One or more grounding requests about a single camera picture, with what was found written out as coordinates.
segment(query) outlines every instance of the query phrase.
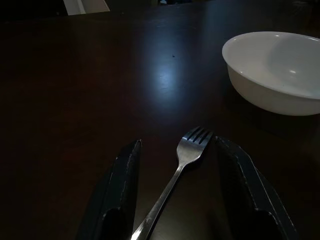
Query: fork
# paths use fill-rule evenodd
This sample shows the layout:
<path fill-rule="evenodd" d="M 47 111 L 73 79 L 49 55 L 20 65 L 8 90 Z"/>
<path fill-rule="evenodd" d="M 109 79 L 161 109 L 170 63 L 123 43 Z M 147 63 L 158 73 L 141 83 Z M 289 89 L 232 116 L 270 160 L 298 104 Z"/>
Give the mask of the fork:
<path fill-rule="evenodd" d="M 181 138 L 178 147 L 176 148 L 178 168 L 148 215 L 131 236 L 131 240 L 147 240 L 154 224 L 156 223 L 159 213 L 164 207 L 166 199 L 175 186 L 183 169 L 185 166 L 197 161 L 201 157 L 212 135 L 213 133 L 211 131 L 198 126 Z"/>

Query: ceramic bowl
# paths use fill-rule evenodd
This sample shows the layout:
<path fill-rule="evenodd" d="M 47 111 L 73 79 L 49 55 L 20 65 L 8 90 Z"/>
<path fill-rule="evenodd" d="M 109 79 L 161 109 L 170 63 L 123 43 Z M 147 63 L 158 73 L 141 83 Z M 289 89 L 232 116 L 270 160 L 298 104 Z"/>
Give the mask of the ceramic bowl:
<path fill-rule="evenodd" d="M 228 40 L 222 55 L 233 87 L 250 103 L 283 115 L 320 113 L 320 39 L 250 32 Z"/>

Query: dark wooden table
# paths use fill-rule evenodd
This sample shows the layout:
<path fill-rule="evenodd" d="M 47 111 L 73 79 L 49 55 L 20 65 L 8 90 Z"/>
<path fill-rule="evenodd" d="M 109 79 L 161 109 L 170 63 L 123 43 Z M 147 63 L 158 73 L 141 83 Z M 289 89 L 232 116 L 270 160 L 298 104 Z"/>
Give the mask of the dark wooden table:
<path fill-rule="evenodd" d="M 197 125 L 241 145 L 273 184 L 302 240 L 320 239 L 320 116 L 264 111 L 233 89 L 229 38 L 282 30 L 318 37 L 276 0 L 217 0 L 2 24 L 0 239 L 72 240 L 121 146 L 141 138 L 135 226 Z M 185 172 L 152 240 L 228 240 L 211 144 Z"/>

